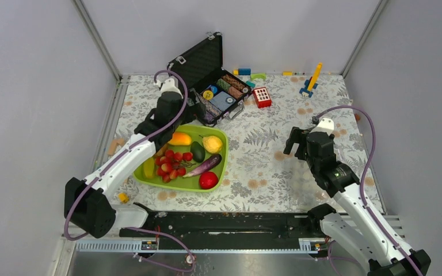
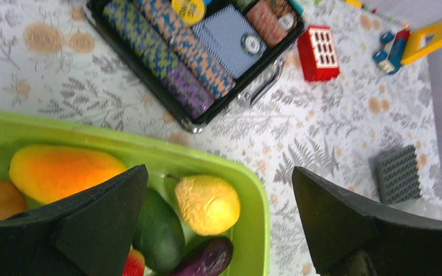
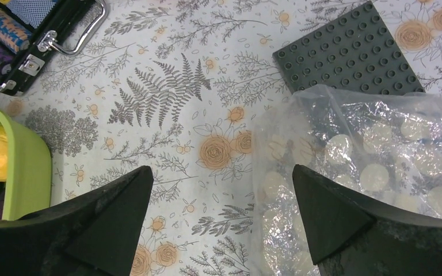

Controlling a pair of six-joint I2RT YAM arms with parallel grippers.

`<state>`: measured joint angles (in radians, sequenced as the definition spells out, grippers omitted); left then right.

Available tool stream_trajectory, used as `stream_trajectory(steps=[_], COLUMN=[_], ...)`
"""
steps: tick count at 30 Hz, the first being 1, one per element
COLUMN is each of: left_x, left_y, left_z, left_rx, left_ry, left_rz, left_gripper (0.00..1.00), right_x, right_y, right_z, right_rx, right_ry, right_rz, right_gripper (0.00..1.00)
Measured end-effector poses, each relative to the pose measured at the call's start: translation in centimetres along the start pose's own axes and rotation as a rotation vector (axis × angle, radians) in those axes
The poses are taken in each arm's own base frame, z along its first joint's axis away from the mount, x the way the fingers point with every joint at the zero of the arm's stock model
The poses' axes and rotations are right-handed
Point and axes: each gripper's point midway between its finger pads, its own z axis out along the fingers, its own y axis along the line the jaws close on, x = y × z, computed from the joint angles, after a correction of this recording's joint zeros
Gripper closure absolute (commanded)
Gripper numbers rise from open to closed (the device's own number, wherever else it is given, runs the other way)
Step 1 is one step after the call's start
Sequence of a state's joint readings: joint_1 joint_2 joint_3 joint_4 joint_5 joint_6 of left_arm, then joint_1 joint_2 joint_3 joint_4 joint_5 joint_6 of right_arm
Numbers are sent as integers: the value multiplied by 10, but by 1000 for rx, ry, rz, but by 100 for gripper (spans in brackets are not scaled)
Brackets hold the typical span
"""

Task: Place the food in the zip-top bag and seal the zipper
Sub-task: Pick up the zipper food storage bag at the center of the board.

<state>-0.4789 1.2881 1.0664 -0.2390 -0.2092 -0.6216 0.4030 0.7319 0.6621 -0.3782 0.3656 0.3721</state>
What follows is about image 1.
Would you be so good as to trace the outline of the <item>green avocado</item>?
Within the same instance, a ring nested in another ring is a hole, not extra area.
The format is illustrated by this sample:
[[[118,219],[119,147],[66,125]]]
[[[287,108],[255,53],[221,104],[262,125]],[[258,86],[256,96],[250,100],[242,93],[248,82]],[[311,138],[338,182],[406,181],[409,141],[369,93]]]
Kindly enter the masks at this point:
[[[197,163],[202,163],[205,160],[205,149],[197,141],[194,141],[190,146],[190,152],[192,153],[192,159]]]

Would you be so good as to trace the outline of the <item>purple eggplant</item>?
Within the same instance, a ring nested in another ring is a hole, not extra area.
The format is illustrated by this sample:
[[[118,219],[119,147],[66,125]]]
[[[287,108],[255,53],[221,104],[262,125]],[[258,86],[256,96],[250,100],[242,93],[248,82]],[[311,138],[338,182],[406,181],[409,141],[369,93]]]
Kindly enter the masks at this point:
[[[199,166],[194,168],[192,171],[186,173],[183,178],[194,177],[200,175],[204,172],[207,172],[217,165],[219,165],[222,161],[222,156],[220,154],[211,155],[208,159],[203,161]]]

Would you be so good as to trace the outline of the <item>red apple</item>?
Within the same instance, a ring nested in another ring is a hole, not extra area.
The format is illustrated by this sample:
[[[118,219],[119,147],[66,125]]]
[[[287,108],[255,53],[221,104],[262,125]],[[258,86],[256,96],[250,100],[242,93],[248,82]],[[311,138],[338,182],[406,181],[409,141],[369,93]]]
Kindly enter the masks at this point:
[[[203,190],[212,189],[218,184],[218,182],[218,176],[212,171],[202,173],[199,178],[199,185],[200,188]]]

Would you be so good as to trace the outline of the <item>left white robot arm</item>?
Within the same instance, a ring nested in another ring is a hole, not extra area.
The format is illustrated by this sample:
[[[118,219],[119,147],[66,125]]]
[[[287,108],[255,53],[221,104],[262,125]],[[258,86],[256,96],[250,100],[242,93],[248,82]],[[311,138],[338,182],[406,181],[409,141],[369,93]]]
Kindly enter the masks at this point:
[[[156,108],[139,124],[121,150],[83,180],[66,184],[63,235],[75,241],[87,235],[101,238],[113,229],[134,228],[141,236],[155,231],[155,220],[144,208],[111,205],[109,199],[141,164],[153,157],[183,123],[188,102],[185,81],[175,72],[165,81],[156,80],[161,96]]]

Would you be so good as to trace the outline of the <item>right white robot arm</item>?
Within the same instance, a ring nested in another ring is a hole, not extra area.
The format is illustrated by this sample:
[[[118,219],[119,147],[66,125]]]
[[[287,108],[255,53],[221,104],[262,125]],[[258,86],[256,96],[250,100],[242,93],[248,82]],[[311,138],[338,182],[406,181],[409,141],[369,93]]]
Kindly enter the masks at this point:
[[[320,119],[309,129],[293,127],[284,154],[298,145],[295,157],[307,163],[317,185],[346,211],[356,227],[349,226],[330,205],[322,204],[308,212],[309,233],[331,237],[367,275],[426,275],[429,255],[405,242],[361,190],[357,175],[337,159],[333,131],[334,122],[329,118]]]

